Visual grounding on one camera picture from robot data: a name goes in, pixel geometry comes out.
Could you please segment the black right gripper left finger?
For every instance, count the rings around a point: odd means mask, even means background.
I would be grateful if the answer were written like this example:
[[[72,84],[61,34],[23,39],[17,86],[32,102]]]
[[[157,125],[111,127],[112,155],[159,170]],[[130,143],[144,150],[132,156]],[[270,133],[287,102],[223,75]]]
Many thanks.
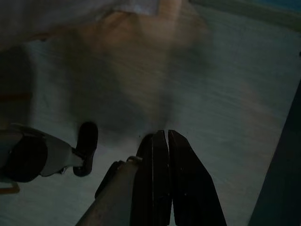
[[[146,135],[136,157],[141,158],[135,174],[130,225],[168,226],[172,195],[169,152],[163,130]]]

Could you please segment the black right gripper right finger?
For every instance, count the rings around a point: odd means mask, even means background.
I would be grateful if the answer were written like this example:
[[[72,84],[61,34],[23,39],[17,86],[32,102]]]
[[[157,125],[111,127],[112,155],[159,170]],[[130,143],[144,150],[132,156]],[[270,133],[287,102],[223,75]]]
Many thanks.
[[[187,138],[169,130],[168,145],[176,225],[226,225],[212,177]]]

